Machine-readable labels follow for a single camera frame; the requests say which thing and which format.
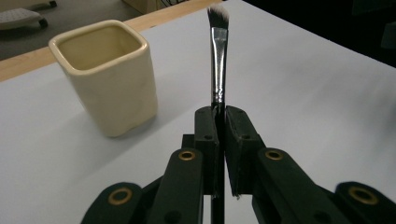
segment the brush bristles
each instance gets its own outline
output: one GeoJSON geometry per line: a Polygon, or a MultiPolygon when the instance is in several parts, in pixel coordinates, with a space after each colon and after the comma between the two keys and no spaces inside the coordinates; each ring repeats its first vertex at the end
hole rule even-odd
{"type": "Polygon", "coordinates": [[[220,5],[212,5],[207,9],[210,27],[219,27],[228,30],[229,15],[227,10],[220,5]]]}

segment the dark carpet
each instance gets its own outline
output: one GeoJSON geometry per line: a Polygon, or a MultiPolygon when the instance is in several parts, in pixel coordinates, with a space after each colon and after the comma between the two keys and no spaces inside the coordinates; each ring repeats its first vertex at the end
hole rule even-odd
{"type": "Polygon", "coordinates": [[[121,0],[56,0],[57,7],[36,5],[28,7],[40,13],[49,26],[41,29],[37,23],[0,31],[0,61],[48,45],[54,36],[78,27],[105,20],[127,21],[141,16],[121,0]]]}

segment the cream-colored cup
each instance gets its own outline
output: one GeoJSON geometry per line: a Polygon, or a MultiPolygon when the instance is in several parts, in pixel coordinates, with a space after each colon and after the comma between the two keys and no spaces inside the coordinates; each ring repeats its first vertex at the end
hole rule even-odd
{"type": "Polygon", "coordinates": [[[131,27],[98,22],[53,37],[49,48],[105,135],[122,135],[157,114],[149,43],[131,27]]]}

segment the cup rim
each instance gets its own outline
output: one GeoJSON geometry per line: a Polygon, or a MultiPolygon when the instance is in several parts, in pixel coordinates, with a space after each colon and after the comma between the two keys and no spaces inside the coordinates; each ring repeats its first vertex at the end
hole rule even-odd
{"type": "Polygon", "coordinates": [[[75,30],[71,30],[71,31],[56,35],[49,41],[49,49],[52,52],[52,54],[55,56],[58,63],[70,75],[75,75],[75,76],[84,76],[84,75],[89,75],[92,73],[102,71],[102,70],[108,68],[110,65],[121,63],[121,62],[127,61],[130,58],[141,55],[145,51],[145,49],[147,49],[148,47],[149,47],[149,42],[141,34],[139,34],[136,30],[134,30],[130,26],[126,25],[125,23],[123,23],[121,21],[115,21],[115,20],[100,21],[100,22],[97,22],[94,24],[83,26],[83,27],[77,28],[75,30]],[[62,53],[60,52],[60,50],[58,48],[59,44],[63,43],[65,40],[69,39],[72,36],[82,35],[82,34],[92,32],[95,30],[99,30],[99,29],[109,27],[109,26],[118,26],[121,29],[123,29],[125,32],[129,33],[130,35],[133,35],[136,38],[136,40],[141,44],[141,47],[133,52],[122,55],[119,58],[110,60],[108,62],[102,63],[98,66],[95,66],[93,68],[86,69],[86,70],[80,70],[80,69],[75,68],[73,65],[71,65],[70,62],[67,61],[66,58],[62,55],[62,53]]]}

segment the brass grommet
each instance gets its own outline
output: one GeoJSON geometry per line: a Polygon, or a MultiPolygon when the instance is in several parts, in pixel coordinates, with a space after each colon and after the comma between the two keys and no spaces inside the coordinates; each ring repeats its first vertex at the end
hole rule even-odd
{"type": "Polygon", "coordinates": [[[108,202],[113,205],[121,205],[124,203],[128,203],[132,198],[132,191],[127,188],[116,189],[108,196],[108,202]],[[117,197],[117,194],[125,194],[122,195],[121,198],[117,197]]]}
{"type": "Polygon", "coordinates": [[[283,154],[280,151],[276,151],[276,150],[266,151],[265,156],[273,161],[280,161],[283,159],[283,154]]]}
{"type": "Polygon", "coordinates": [[[182,151],[178,153],[178,158],[183,161],[191,161],[195,158],[195,153],[192,151],[182,151]]]}
{"type": "Polygon", "coordinates": [[[352,186],[348,190],[349,195],[360,203],[375,205],[378,198],[368,189],[352,186]]]}

